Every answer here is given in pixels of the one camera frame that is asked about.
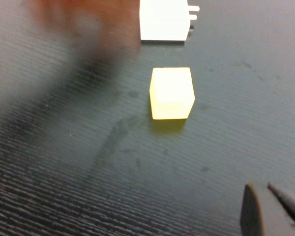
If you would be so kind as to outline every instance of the black object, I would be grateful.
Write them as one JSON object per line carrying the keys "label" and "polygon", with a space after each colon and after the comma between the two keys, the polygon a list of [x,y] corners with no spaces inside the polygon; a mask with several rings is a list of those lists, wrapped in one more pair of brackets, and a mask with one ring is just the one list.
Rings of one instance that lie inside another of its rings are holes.
{"label": "black object", "polygon": [[272,183],[246,184],[240,226],[244,236],[295,236],[295,193]]}

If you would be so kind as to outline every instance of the translucent cube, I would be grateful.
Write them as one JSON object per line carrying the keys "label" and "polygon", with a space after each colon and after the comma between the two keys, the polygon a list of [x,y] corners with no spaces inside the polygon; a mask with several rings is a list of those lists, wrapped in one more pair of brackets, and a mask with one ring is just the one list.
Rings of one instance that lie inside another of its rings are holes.
{"label": "translucent cube", "polygon": [[190,68],[154,68],[149,94],[153,119],[187,119],[195,102]]}

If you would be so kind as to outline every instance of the textured black surface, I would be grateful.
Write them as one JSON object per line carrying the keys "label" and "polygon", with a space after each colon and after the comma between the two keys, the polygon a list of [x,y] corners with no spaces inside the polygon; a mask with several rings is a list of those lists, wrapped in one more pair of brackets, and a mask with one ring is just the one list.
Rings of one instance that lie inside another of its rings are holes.
{"label": "textured black surface", "polygon": [[[246,182],[295,190],[295,1],[198,1],[184,46],[116,68],[20,3],[0,0],[0,235],[237,236]],[[181,129],[151,122],[161,66],[191,67]]]}

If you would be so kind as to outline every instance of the white block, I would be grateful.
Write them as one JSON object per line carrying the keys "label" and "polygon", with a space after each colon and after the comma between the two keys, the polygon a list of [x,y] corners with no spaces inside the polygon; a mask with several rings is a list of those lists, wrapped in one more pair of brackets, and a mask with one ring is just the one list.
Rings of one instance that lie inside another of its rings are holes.
{"label": "white block", "polygon": [[187,119],[195,102],[190,68],[154,68],[149,94],[153,119]]}
{"label": "white block", "polygon": [[140,33],[144,41],[185,41],[198,6],[187,0],[140,0]]}

